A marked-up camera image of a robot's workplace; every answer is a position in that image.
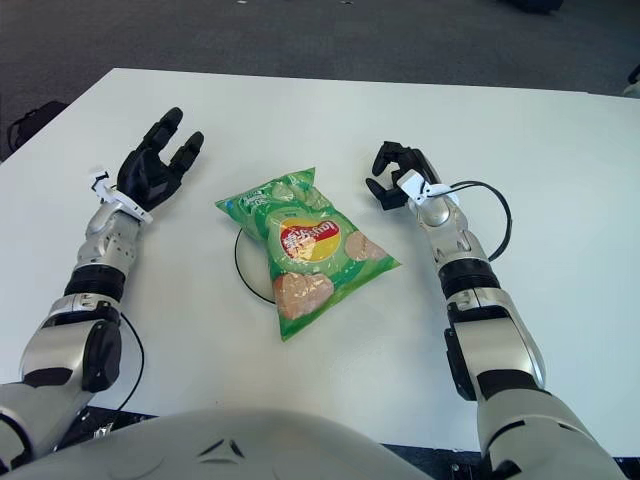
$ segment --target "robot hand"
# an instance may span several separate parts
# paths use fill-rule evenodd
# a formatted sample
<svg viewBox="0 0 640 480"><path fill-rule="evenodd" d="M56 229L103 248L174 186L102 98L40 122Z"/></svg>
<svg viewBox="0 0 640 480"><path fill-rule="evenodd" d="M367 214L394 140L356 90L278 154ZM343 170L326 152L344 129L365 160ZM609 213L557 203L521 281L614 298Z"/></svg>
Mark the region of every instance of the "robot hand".
<svg viewBox="0 0 640 480"><path fill-rule="evenodd" d="M396 142L384 142L373 162L371 173L377 177L381 175L391 163L398 164L400 168L391 172L393 187L389 190L385 189L374 179L367 178L367 187L369 187L371 193L380 201L384 210L400 208L407 203L409 197L398 185L398 180L412 170L422 175L425 181L430 184L440 183L438 174L417 148L405 148Z"/></svg>
<svg viewBox="0 0 640 480"><path fill-rule="evenodd" d="M160 150L167 145L181 120L179 108L169 110L127 156L118 172L118 190L146 211L160 205L180 188L182 176L200 153L204 136L196 132L178 149L168 166L160 160Z"/></svg>

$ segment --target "gray carpet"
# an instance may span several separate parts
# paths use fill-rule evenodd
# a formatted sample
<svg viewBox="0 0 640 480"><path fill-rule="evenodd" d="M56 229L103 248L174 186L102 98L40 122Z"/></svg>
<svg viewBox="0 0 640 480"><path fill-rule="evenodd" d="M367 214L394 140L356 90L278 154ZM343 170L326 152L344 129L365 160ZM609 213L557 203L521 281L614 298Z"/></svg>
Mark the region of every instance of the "gray carpet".
<svg viewBox="0 0 640 480"><path fill-rule="evenodd" d="M0 0L5 129L112 67L619 94L640 62L640 1Z"/></svg>

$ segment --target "cable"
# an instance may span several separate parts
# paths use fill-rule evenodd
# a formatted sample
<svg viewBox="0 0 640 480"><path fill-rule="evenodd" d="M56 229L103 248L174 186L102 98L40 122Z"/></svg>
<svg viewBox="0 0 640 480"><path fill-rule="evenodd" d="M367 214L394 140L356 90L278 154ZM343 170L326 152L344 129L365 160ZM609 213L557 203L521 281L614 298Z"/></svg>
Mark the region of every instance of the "cable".
<svg viewBox="0 0 640 480"><path fill-rule="evenodd" d="M504 208L504 213L507 216L507 227L505 229L502 242L500 242L500 245L498 245L498 248L496 248L496 251L493 252L491 255L489 255L489 261L490 262L494 261L496 258L498 258L500 255L504 253L504 251L507 249L507 246L509 246L509 241L511 240L511 228L513 225L513 218L511 216L511 209L509 208L507 199L504 198L504 195L502 195L502 193L500 193L500 191L497 188L492 187L488 183L479 182L477 180L465 180L463 182L453 183L451 187L452 187L451 190L447 192L438 193L437 195L427 195L427 198L442 197L443 195L448 195L453 192L459 192L460 190L464 190L465 188L484 187L490 190L496 197L498 197L498 200L500 200L500 203Z"/></svg>
<svg viewBox="0 0 640 480"><path fill-rule="evenodd" d="M240 280L242 280L242 283L245 284L245 286L251 290L251 292L257 296L260 297L261 299L263 299L265 302L269 302L271 305L275 305L276 302L274 302L273 300L263 297L262 295L260 295L258 292L256 292L251 285L249 285L249 283L244 279L244 277L242 276L242 272L240 271L240 267L238 266L238 240L240 240L240 235L242 235L242 229L240 229L240 231L238 232L238 236L236 237L236 244L233 247L233 259L236 262L236 270L238 271L238 275L240 275Z"/></svg>
<svg viewBox="0 0 640 480"><path fill-rule="evenodd" d="M133 325L131 324L129 319L125 316L125 314L120 312L120 316L125 322L127 322L127 325L129 325L129 328L131 329L133 336L136 337L136 341L138 342L138 347L140 347L140 372L138 372L138 379L136 380L136 383L133 385L133 388L131 389L131 391L129 392L129 395L127 395L127 398L124 399L124 402L122 402L120 406L115 410L116 412L120 412L124 408L124 406L127 404L127 402L131 399L133 394L136 392L136 389L140 384L140 380L142 379L142 372L144 371L144 347L142 346L142 341L138 336L138 332L136 332L136 329L133 328Z"/></svg>

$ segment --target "white bracket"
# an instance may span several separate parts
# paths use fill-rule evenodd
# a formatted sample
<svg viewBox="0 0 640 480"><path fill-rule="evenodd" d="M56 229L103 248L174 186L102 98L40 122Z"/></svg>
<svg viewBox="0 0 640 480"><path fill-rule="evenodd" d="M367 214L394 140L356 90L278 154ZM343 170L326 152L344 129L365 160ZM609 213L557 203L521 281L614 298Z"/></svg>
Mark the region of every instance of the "white bracket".
<svg viewBox="0 0 640 480"><path fill-rule="evenodd" d="M443 183L430 184L415 170L409 170L400 177L398 186L416 205L422 205L425 201L430 200L430 197L447 193L451 190L449 185ZM447 196L453 200L456 205L460 206L460 199L455 193L449 193Z"/></svg>
<svg viewBox="0 0 640 480"><path fill-rule="evenodd" d="M96 170L91 174L91 190L96 192L98 197L107 203L119 202L122 204L122 211L131 215L141 222L151 223L153 217L140 205L119 191L115 185L107 185L109 173L106 170Z"/></svg>

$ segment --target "green chip bag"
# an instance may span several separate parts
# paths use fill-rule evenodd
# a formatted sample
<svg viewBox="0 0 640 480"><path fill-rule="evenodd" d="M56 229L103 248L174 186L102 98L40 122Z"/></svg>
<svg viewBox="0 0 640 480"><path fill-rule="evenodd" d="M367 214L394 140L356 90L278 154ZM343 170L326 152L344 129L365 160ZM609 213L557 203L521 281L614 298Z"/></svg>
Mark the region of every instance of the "green chip bag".
<svg viewBox="0 0 640 480"><path fill-rule="evenodd" d="M313 186L314 174L290 173L216 202L267 247L283 340L400 265L333 208Z"/></svg>

